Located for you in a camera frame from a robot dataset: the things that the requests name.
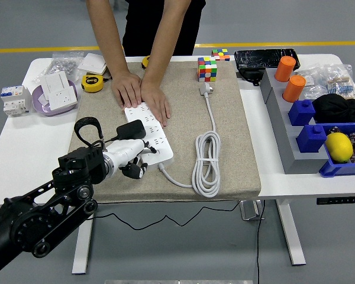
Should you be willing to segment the person's left hand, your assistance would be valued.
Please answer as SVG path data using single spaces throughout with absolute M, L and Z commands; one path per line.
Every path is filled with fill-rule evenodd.
M 148 105 L 156 120 L 158 120 L 162 127 L 166 127 L 167 121 L 171 117 L 171 110 L 159 82 L 153 82 L 151 79 L 143 79 L 140 91 L 142 100 Z

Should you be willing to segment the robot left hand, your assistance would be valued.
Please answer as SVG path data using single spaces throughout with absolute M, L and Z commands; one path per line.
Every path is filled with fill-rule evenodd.
M 110 178 L 119 169 L 124 176 L 141 179 L 147 170 L 147 163 L 138 165 L 140 154 L 144 151 L 153 154 L 157 150 L 142 139 L 116 140 L 103 152 L 106 178 Z

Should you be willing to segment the person's right hand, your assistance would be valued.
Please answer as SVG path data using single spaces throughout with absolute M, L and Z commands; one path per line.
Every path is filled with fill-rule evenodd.
M 141 79 L 129 71 L 112 76 L 112 93 L 121 108 L 135 108 L 141 104 Z

